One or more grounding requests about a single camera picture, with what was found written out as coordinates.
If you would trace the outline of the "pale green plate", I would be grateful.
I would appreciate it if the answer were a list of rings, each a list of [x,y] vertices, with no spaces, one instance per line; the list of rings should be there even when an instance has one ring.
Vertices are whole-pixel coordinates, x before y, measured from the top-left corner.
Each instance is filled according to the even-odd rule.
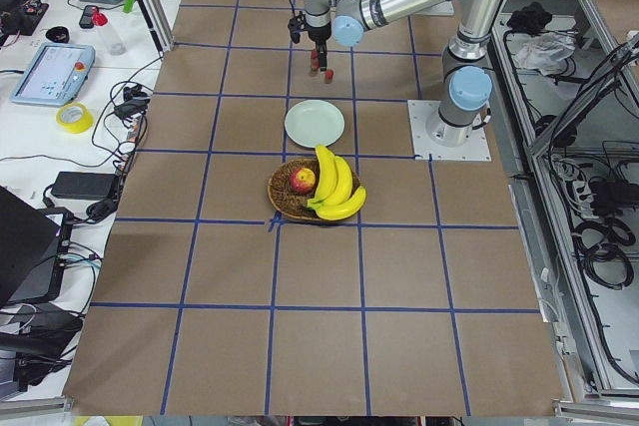
[[[288,137],[305,148],[333,144],[341,137],[344,127],[341,111],[323,100],[301,101],[291,107],[285,116]]]

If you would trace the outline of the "red yellow apple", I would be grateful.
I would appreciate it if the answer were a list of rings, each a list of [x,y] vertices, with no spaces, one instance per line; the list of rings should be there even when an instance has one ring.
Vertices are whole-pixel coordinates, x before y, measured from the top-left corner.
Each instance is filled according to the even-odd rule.
[[[299,195],[309,194],[314,190],[317,183],[315,172],[307,167],[295,168],[290,177],[289,185],[292,191]]]

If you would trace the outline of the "yellow banana bunch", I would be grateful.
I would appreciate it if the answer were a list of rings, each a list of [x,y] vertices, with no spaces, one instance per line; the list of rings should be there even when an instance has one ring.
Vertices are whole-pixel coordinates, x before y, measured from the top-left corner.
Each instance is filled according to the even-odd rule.
[[[357,213],[366,200],[366,189],[353,188],[353,172],[348,162],[324,145],[316,146],[319,183],[307,208],[324,220],[337,221]]]

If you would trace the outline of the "brown wicker basket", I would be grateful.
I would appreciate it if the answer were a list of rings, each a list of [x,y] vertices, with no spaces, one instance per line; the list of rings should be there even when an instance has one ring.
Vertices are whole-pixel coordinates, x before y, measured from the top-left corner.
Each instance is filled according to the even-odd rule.
[[[317,159],[298,158],[279,166],[271,175],[268,182],[268,196],[274,209],[282,216],[297,221],[312,223],[333,223],[337,219],[326,219],[317,215],[317,212],[307,207],[307,202],[315,194],[315,189],[309,193],[301,194],[293,190],[290,177],[298,168],[308,168],[314,172],[316,178],[320,178],[320,163]]]

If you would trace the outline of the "green marker object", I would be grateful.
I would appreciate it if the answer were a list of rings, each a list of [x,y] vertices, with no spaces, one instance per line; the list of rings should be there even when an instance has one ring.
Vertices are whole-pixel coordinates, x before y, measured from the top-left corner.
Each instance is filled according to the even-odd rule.
[[[123,5],[123,12],[126,14],[131,13],[133,11],[135,2],[136,0],[125,0],[125,3]]]

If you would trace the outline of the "clear bottle red cap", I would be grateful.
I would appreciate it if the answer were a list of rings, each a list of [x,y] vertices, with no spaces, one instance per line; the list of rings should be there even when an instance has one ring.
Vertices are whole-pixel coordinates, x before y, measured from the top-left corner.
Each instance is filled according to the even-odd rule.
[[[110,55],[118,56],[127,51],[123,40],[102,11],[93,11],[92,22]]]

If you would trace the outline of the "black cloth bundle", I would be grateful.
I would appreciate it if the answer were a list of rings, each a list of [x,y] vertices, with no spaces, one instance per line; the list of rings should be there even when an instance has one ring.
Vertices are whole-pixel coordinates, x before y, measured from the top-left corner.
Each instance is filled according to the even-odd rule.
[[[552,21],[552,14],[536,1],[512,13],[506,25],[515,33],[539,35]]]

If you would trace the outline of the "crumpled white cloth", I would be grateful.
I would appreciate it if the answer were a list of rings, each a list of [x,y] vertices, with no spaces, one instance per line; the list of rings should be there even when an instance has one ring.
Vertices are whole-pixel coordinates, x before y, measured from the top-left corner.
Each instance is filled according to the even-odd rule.
[[[514,54],[514,65],[537,70],[542,75],[559,74],[575,52],[575,40],[567,35],[546,33],[525,41]]]

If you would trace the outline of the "yellow tape roll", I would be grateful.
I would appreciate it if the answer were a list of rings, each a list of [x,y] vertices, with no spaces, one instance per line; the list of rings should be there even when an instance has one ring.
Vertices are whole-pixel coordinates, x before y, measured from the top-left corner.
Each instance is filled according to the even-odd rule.
[[[82,134],[93,126],[94,118],[84,104],[72,102],[57,111],[56,123],[69,134]]]

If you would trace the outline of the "black small bowl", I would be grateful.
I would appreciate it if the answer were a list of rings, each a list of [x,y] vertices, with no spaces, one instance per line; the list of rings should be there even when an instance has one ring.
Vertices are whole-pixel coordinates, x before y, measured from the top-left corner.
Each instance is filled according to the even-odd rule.
[[[64,26],[55,26],[45,32],[45,37],[53,43],[67,44],[70,41],[69,30]]]

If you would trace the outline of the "near teach pendant tablet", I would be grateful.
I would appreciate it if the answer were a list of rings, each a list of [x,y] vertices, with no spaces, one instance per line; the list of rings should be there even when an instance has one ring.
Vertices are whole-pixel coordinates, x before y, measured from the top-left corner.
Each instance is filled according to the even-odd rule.
[[[75,99],[95,62],[89,45],[45,43],[28,65],[10,101],[62,107]]]

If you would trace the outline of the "black power adapter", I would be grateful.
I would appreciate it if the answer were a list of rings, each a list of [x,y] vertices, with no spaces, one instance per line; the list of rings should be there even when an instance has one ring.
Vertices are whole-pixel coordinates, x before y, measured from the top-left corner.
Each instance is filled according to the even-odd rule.
[[[111,195],[117,179],[115,174],[60,172],[51,195],[57,199],[99,201]]]

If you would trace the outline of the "black laptop computer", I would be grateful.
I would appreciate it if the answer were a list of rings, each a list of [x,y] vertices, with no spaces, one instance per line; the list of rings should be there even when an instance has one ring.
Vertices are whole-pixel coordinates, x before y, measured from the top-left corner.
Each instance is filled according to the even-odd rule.
[[[72,214],[35,209],[1,190],[1,305],[38,304],[57,298],[69,250]]]

